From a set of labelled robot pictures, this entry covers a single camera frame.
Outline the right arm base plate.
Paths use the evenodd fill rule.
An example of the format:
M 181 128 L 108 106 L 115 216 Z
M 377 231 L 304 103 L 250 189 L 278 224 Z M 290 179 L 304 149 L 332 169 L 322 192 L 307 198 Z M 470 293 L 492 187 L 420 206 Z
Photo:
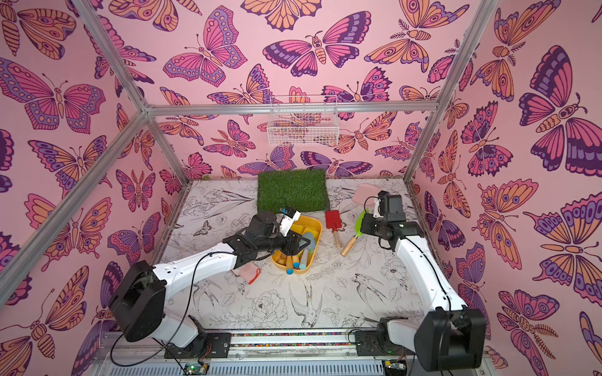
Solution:
M 357 355 L 360 357 L 404 357 L 414 355 L 414 352 L 410 349 L 390 341 L 387 331 L 389 321 L 389 319 L 383 318 L 376 324 L 375 328 L 356 328 L 349 332 L 347 340 L 355 345 Z

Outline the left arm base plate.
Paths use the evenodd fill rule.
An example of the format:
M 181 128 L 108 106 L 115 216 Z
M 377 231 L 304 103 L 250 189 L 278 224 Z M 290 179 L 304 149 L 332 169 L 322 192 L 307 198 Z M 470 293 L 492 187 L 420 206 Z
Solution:
M 184 348 L 167 345 L 166 359 L 225 359 L 230 351 L 232 334 L 229 332 L 209 332 L 200 334 Z

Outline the green trowel wooden handle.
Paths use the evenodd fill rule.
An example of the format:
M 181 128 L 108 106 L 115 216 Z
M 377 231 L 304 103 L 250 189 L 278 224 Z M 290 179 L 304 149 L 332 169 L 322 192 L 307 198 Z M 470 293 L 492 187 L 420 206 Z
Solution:
M 355 227 L 354 227 L 354 235 L 346 243 L 346 245 L 343 248 L 342 252 L 340 252 L 341 256 L 347 257 L 348 254 L 351 252 L 351 250 L 354 248 L 355 244 L 357 244 L 357 240 L 359 239 L 359 237 L 363 235 L 363 233 L 362 233 L 362 222 L 363 222 L 363 219 L 365 217 L 365 214 L 366 214 L 366 212 L 363 211 L 358 216 L 357 221 L 355 223 Z

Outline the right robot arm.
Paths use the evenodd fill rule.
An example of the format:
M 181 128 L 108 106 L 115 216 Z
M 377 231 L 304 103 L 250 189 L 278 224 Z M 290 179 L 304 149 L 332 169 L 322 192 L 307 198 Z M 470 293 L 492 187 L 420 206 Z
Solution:
M 451 287 L 424 231 L 406 219 L 401 195 L 380 191 L 373 198 L 374 208 L 364 214 L 361 232 L 389 244 L 385 249 L 404 264 L 424 308 L 419 324 L 386 319 L 389 341 L 414 353 L 428 372 L 478 369 L 484 354 L 484 314 L 468 307 Z

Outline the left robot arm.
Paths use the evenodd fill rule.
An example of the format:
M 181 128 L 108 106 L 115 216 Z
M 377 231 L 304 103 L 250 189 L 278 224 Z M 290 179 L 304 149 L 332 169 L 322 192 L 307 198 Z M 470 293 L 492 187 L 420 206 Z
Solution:
M 207 341 L 205 329 L 188 313 L 169 311 L 169 299 L 215 274 L 254 263 L 261 252 L 298 255 L 310 244 L 291 229 L 299 218 L 299 211 L 292 208 L 280 216 L 262 211 L 247 227 L 206 251 L 170 263 L 151 266 L 140 261 L 131 266 L 109 303 L 125 341 L 153 338 L 199 353 Z

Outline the green trowel yellow handle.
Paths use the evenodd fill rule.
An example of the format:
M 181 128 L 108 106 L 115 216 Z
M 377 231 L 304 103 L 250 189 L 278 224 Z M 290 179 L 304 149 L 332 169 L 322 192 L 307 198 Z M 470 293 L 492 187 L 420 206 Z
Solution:
M 294 266 L 295 266 L 294 257 L 291 255 L 288 255 L 285 259 L 285 271 L 288 275 L 294 274 Z

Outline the yellow plastic storage box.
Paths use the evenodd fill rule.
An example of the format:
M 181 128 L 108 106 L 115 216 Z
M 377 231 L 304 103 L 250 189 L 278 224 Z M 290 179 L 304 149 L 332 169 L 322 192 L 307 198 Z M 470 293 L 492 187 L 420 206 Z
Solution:
M 306 242 L 303 241 L 299 243 L 299 246 L 303 249 L 299 255 L 293 256 L 292 270 L 287 270 L 288 263 L 286 261 L 286 255 L 280 250 L 277 250 L 274 255 L 271 256 L 272 263 L 287 274 L 308 273 L 316 260 L 322 231 L 323 226 L 318 219 L 309 216 L 300 216 L 292 225 L 290 232 L 301 235 L 308 241 L 308 245 L 304 246 Z

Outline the red shovel wooden handle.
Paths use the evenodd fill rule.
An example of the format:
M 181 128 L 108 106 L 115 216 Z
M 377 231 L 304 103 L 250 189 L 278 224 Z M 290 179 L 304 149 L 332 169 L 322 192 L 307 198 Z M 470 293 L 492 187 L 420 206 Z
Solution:
M 339 231 L 342 228 L 342 221 L 340 212 L 337 210 L 329 210 L 325 212 L 326 226 L 332 231 L 332 236 L 335 242 L 335 246 L 339 249 L 342 248 L 340 241 Z

